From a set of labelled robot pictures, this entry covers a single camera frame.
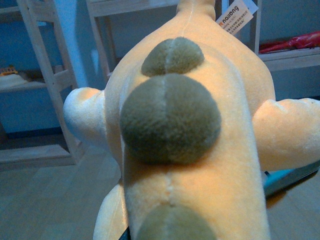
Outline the teal right gripper finger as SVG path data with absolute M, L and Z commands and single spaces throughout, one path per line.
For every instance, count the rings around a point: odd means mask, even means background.
M 287 189 L 295 183 L 303 180 L 320 169 L 320 161 L 308 164 L 303 167 L 277 170 L 263 171 L 263 190 L 266 198 L 269 198 L 276 193 Z

